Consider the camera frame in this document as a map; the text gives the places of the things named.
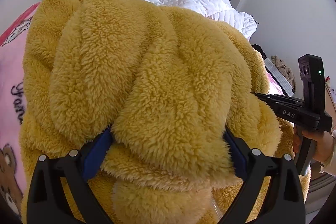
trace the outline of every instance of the metal pin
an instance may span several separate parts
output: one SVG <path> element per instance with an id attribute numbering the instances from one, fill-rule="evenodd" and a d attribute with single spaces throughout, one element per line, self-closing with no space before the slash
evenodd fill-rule
<path id="1" fill-rule="evenodd" d="M 261 151 L 257 148 L 253 148 L 252 149 L 252 154 L 255 156 L 260 156 L 261 155 Z"/>
<path id="2" fill-rule="evenodd" d="M 47 158 L 46 155 L 41 155 L 39 156 L 39 161 L 45 161 L 46 158 Z"/>
<path id="3" fill-rule="evenodd" d="M 285 154 L 284 158 L 285 160 L 288 160 L 288 161 L 292 160 L 292 156 L 290 154 Z"/>
<path id="4" fill-rule="evenodd" d="M 73 149 L 69 152 L 70 157 L 76 157 L 78 155 L 78 150 Z"/>

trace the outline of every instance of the yellow fleece coat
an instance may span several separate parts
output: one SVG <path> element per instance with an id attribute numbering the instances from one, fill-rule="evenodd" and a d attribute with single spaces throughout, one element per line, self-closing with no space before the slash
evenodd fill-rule
<path id="1" fill-rule="evenodd" d="M 113 124 L 117 143 L 89 185 L 116 224 L 217 223 L 239 189 L 225 124 L 266 155 L 282 135 L 251 93 L 268 90 L 262 64 L 237 30 L 189 10 L 143 0 L 43 0 L 24 55 L 28 185 L 40 154 L 65 156 Z"/>

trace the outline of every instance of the cream sleeve cuff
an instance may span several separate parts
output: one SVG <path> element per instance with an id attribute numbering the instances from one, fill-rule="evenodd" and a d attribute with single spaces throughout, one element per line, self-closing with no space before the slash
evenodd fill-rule
<path id="1" fill-rule="evenodd" d="M 335 141 L 335 131 L 332 135 L 334 137 L 334 151 L 332 152 L 330 158 L 321 163 L 321 171 L 320 173 L 326 172 L 330 175 L 336 176 L 336 141 Z"/>

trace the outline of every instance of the white quilt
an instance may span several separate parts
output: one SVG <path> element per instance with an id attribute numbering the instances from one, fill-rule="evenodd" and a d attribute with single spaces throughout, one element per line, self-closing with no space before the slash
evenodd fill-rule
<path id="1" fill-rule="evenodd" d="M 253 17 L 238 12 L 229 0 L 146 0 L 155 5 L 178 6 L 193 10 L 213 20 L 225 21 L 238 29 L 247 39 L 257 29 Z"/>

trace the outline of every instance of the person's hand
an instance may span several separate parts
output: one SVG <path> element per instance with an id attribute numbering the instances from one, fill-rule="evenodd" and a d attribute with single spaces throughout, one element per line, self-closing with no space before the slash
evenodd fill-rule
<path id="1" fill-rule="evenodd" d="M 308 139 L 316 141 L 316 150 L 313 156 L 314 160 L 317 160 L 319 162 L 326 162 L 330 158 L 332 152 L 334 151 L 334 138 L 328 132 L 310 132 L 307 130 L 302 130 L 302 135 Z M 295 153 L 299 152 L 300 144 L 301 139 L 297 134 L 296 126 L 294 126 L 293 151 Z"/>

